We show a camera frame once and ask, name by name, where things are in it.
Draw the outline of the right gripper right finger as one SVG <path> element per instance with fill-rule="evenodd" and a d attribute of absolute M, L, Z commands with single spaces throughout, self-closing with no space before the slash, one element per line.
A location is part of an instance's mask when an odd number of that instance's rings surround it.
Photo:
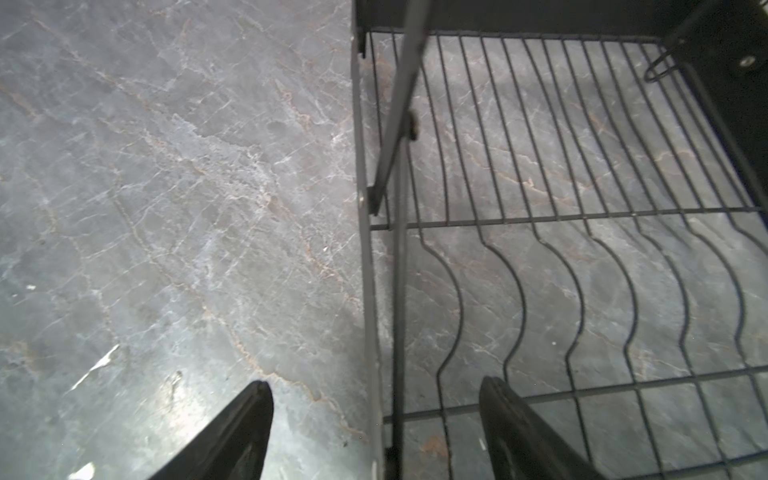
<path fill-rule="evenodd" d="M 502 379 L 483 378 L 479 409 L 496 479 L 603 477 Z"/>

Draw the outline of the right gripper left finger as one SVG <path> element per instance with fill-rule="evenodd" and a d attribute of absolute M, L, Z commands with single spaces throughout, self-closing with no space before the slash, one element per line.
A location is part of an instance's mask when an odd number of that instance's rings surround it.
<path fill-rule="evenodd" d="M 270 385 L 251 382 L 152 478 L 259 479 L 273 414 Z"/>

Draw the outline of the black wire dish rack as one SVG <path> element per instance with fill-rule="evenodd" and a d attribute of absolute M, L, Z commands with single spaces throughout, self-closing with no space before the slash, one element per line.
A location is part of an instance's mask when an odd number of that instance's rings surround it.
<path fill-rule="evenodd" d="M 369 479 L 767 475 L 767 5 L 356 1 Z"/>

